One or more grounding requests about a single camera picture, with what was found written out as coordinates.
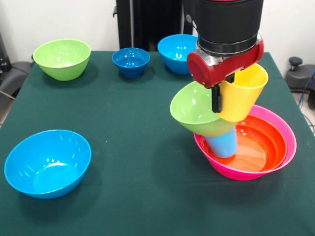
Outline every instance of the green bowl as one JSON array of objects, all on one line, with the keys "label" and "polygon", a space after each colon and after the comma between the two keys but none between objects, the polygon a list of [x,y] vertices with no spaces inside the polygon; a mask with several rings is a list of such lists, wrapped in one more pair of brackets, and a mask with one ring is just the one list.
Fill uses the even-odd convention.
[{"label": "green bowl", "polygon": [[212,112],[211,98],[211,89],[192,82],[174,96],[170,105],[171,115],[193,133],[206,137],[225,134],[236,123],[225,121]]},{"label": "green bowl", "polygon": [[33,59],[49,76],[60,81],[78,78],[87,67],[91,49],[74,39],[58,39],[39,46]]}]

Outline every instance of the table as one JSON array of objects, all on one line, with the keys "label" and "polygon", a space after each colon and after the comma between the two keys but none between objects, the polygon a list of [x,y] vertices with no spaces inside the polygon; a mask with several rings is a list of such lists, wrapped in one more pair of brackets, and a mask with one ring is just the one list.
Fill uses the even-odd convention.
[{"label": "table", "polygon": [[92,52],[71,82],[37,65],[29,74],[0,129],[0,168],[18,142],[47,129],[82,134],[92,162],[82,183],[54,200],[24,196],[1,174],[1,236],[315,235],[315,139],[269,53],[259,62],[270,81],[257,104],[289,123],[298,150],[281,171],[248,182],[218,174],[171,117],[190,76],[151,53],[145,74],[126,79],[111,56]]}]

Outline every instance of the pink bowl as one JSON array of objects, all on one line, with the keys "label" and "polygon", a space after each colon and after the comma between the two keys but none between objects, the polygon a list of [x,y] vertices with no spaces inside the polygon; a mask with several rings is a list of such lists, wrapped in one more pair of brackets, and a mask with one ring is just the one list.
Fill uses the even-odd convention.
[{"label": "pink bowl", "polygon": [[273,124],[275,127],[278,128],[278,130],[282,133],[284,136],[286,145],[287,145],[287,152],[284,161],[281,165],[279,165],[277,168],[264,171],[264,172],[243,172],[239,171],[233,168],[229,168],[216,160],[214,160],[209,154],[207,154],[201,147],[200,138],[202,136],[198,134],[194,134],[196,143],[198,144],[199,148],[202,150],[202,152],[206,155],[208,158],[210,164],[213,166],[213,168],[218,171],[221,175],[231,178],[234,180],[241,180],[241,181],[247,181],[247,180],[253,180],[256,178],[259,178],[261,176],[264,176],[268,173],[271,173],[273,171],[280,170],[281,168],[285,167],[287,164],[289,164],[292,159],[294,158],[294,155],[296,153],[296,138],[295,135],[291,129],[291,127],[277,114],[273,113],[272,111],[263,108],[258,105],[254,105],[250,112],[251,115],[260,117],[265,119],[266,121]]}]

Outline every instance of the black cylinder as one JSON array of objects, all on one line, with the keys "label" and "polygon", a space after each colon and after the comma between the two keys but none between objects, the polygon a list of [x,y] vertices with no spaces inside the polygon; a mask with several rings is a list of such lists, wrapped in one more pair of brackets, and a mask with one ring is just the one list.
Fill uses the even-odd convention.
[{"label": "black cylinder", "polygon": [[197,0],[195,7],[199,44],[222,50],[222,44],[245,42],[243,47],[251,47],[255,43],[263,0]]}]

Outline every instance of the orange bowl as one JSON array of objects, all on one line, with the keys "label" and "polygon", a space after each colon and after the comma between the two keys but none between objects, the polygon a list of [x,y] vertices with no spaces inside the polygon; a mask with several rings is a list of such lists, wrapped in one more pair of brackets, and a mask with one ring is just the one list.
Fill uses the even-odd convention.
[{"label": "orange bowl", "polygon": [[245,172],[264,172],[277,168],[283,162],[287,146],[281,132],[271,123],[248,115],[236,126],[238,151],[230,158],[216,157],[206,139],[201,147],[214,160],[229,168]]}]

